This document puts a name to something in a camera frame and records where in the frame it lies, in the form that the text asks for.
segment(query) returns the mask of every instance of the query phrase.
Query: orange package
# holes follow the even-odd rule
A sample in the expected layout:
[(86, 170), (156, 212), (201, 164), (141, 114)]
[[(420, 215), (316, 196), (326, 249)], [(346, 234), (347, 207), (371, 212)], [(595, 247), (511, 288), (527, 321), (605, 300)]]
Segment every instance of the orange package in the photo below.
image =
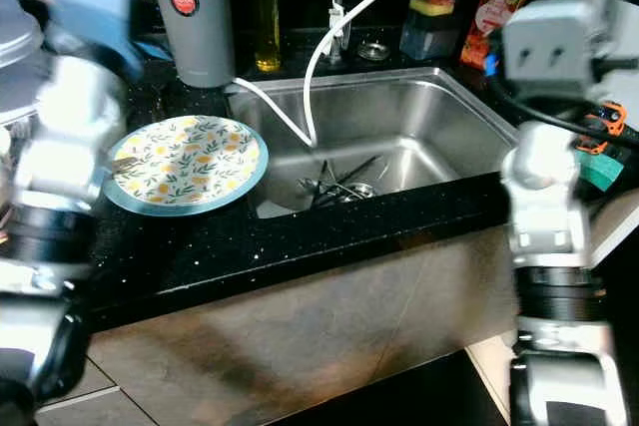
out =
[(505, 24), (525, 0), (480, 0), (470, 31), (461, 49), (461, 62), (483, 70), (488, 35)]

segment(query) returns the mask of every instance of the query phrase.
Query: white hose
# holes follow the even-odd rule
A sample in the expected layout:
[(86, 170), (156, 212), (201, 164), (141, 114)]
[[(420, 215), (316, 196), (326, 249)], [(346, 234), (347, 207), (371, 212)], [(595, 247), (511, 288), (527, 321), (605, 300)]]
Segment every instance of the white hose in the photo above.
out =
[(321, 38), (315, 51), (311, 55), (309, 66), (307, 67), (307, 73), (304, 76), (304, 115), (307, 120), (307, 128), (309, 130), (310, 143), (307, 144), (310, 147), (315, 147), (318, 144), (318, 135), (316, 133), (316, 126), (313, 122), (313, 113), (311, 112), (311, 78), (313, 72), (316, 69), (316, 64), (320, 59), (320, 55), (325, 46), (330, 42), (334, 34), (343, 28), (348, 22), (359, 15), (366, 7), (372, 4), (375, 0), (362, 0), (359, 2), (350, 12), (343, 16), (343, 18), (333, 25), (328, 32)]
[[(267, 103), (267, 105), (271, 107), (271, 110), (273, 110), (276, 113), (276, 115), (280, 117), (280, 119), (287, 125), (287, 127), (289, 127), (292, 130), (292, 132), (296, 134), (296, 136), (298, 136), (298, 138), (302, 142), (304, 142), (306, 145), (308, 145), (311, 148), (314, 146), (314, 143), (311, 141), (309, 136), (305, 134), (302, 130), (300, 130), (300, 128), (293, 122), (293, 120), (291, 120), (289, 116), (285, 114), (280, 107), (278, 107), (278, 105), (273, 101), (271, 97), (267, 95), (267, 93), (264, 90), (262, 90), (256, 84), (253, 84), (239, 77), (233, 79), (233, 83), (241, 87), (244, 87), (247, 90), (250, 90), (251, 92), (256, 94), (258, 97), (260, 97), (262, 100), (264, 100)], [(313, 119), (310, 119), (309, 117), (307, 117), (307, 125), (308, 127), (312, 126)]]

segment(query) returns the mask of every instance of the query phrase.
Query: red label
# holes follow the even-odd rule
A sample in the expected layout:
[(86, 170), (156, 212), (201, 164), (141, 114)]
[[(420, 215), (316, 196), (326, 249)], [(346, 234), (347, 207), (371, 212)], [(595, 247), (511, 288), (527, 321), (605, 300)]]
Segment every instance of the red label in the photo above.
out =
[(182, 15), (190, 16), (198, 10), (198, 0), (171, 0), (171, 3)]

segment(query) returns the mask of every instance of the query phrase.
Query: plate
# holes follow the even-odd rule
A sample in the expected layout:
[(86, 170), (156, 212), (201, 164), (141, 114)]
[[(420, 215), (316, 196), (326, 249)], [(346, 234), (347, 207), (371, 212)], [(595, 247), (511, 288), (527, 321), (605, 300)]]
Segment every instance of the plate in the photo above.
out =
[(269, 162), (264, 140), (240, 122), (190, 115), (137, 130), (110, 152), (138, 162), (105, 184), (114, 204), (151, 216), (208, 212), (246, 194)]

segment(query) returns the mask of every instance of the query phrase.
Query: yellow sponge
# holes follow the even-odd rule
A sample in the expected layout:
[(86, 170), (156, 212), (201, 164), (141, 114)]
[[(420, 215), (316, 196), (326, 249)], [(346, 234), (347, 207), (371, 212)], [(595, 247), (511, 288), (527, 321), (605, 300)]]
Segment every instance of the yellow sponge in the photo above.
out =
[(451, 14), (454, 6), (454, 3), (437, 5), (431, 4), (426, 0), (410, 0), (410, 2), (408, 3), (408, 7), (410, 7), (412, 10), (415, 10), (420, 14), (427, 15), (428, 17)]

